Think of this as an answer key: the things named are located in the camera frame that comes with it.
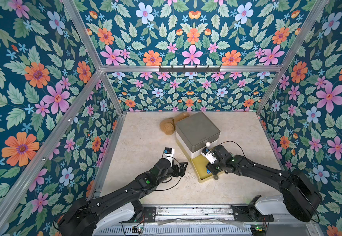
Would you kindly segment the grey three-drawer cabinet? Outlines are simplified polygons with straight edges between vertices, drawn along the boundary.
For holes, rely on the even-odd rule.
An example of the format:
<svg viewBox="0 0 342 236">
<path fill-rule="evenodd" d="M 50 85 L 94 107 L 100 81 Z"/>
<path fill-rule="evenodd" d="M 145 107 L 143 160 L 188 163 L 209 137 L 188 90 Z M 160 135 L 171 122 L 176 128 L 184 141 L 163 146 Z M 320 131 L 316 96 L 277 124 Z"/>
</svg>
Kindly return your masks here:
<svg viewBox="0 0 342 236">
<path fill-rule="evenodd" d="M 221 131 L 203 113 L 193 114 L 175 124 L 176 140 L 188 159 L 201 155 L 206 143 L 215 146 Z"/>
</svg>

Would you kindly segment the yellow bottom drawer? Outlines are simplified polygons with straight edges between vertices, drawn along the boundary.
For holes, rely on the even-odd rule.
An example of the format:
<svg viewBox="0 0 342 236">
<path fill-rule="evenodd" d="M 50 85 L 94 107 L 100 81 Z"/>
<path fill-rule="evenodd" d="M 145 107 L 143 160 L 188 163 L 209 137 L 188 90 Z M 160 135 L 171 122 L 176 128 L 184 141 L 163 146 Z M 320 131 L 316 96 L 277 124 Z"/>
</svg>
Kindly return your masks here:
<svg viewBox="0 0 342 236">
<path fill-rule="evenodd" d="M 197 180 L 199 183 L 206 182 L 208 180 L 218 180 L 219 179 L 219 174 L 218 175 L 213 175 L 207 168 L 206 165 L 209 164 L 210 162 L 202 155 L 200 154 L 199 156 L 196 156 L 195 158 L 191 158 L 189 156 L 189 152 L 184 148 L 184 145 L 180 141 L 176 141 L 178 146 L 181 148 L 183 151 L 184 155 L 186 156 L 187 160 L 190 162 L 196 176 Z"/>
</svg>

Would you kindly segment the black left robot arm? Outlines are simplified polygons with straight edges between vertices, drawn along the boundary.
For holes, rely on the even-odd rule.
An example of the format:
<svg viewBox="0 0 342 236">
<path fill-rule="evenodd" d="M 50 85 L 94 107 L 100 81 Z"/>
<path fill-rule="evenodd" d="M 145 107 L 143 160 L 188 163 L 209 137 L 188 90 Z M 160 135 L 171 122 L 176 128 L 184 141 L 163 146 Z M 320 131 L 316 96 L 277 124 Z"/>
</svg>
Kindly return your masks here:
<svg viewBox="0 0 342 236">
<path fill-rule="evenodd" d="M 58 219 L 58 231 L 63 236 L 96 236 L 101 230 L 132 218 L 145 220 L 140 199 L 158 191 L 158 186 L 168 178 L 182 178 L 187 166 L 186 162 L 171 164 L 161 158 L 149 171 L 110 194 L 88 201 L 76 200 Z"/>
</svg>

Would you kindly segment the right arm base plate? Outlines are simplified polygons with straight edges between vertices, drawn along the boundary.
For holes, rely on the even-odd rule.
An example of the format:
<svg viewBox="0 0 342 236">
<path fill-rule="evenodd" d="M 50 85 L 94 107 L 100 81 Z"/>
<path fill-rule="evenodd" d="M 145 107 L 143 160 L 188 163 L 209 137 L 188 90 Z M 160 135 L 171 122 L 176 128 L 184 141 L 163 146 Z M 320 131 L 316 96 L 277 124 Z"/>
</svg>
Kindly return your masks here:
<svg viewBox="0 0 342 236">
<path fill-rule="evenodd" d="M 239 222 L 274 222 L 272 214 L 264 215 L 260 213 L 255 207 L 256 201 L 261 195 L 255 196 L 248 205 L 237 206 L 232 205 L 233 217 L 235 221 Z"/>
</svg>

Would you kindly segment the white drawer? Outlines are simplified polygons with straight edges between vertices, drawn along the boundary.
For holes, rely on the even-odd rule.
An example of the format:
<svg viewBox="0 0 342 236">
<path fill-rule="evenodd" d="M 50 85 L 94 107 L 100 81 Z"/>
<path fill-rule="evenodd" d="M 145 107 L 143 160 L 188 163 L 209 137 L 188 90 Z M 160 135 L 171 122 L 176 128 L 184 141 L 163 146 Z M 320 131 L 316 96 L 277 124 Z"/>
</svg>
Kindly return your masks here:
<svg viewBox="0 0 342 236">
<path fill-rule="evenodd" d="M 195 152 L 192 152 L 189 150 L 189 148 L 187 147 L 187 145 L 189 144 L 189 139 L 192 138 L 193 136 L 204 136 L 204 133 L 201 133 L 201 132 L 192 132 L 192 133 L 189 133 L 189 134 L 182 134 L 182 133 L 179 133 L 177 132 L 176 133 L 176 140 L 180 141 L 183 145 L 184 145 L 184 148 L 187 150 L 187 152 L 189 152 L 189 156 L 191 158 L 195 158 L 196 156 L 199 156 L 201 154 L 201 151 L 202 149 L 200 150 L 197 150 Z"/>
</svg>

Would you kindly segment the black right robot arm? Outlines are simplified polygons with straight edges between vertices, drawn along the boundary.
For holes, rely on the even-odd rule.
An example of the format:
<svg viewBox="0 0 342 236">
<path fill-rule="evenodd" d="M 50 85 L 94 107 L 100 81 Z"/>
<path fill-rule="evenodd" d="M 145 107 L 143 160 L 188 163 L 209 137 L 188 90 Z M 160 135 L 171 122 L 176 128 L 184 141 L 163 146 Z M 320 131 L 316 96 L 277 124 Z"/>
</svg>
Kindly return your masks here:
<svg viewBox="0 0 342 236">
<path fill-rule="evenodd" d="M 248 177 L 266 184 L 283 196 L 288 212 L 297 220 L 309 222 L 318 215 L 322 202 L 318 189 L 298 170 L 282 171 L 264 166 L 243 155 L 233 155 L 223 145 L 213 149 L 203 148 L 201 154 L 208 160 L 206 169 L 214 176 L 221 172 Z"/>
</svg>

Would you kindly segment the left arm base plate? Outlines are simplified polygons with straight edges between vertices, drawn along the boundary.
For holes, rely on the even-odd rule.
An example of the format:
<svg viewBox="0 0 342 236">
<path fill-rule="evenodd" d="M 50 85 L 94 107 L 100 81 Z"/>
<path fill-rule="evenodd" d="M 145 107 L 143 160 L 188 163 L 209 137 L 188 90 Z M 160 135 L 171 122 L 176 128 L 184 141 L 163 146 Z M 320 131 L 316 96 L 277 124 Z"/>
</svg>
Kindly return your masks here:
<svg viewBox="0 0 342 236">
<path fill-rule="evenodd" d="M 155 206 L 143 206 L 142 204 L 133 204 L 134 215 L 129 220 L 131 223 L 152 223 L 155 222 L 157 208 Z"/>
</svg>

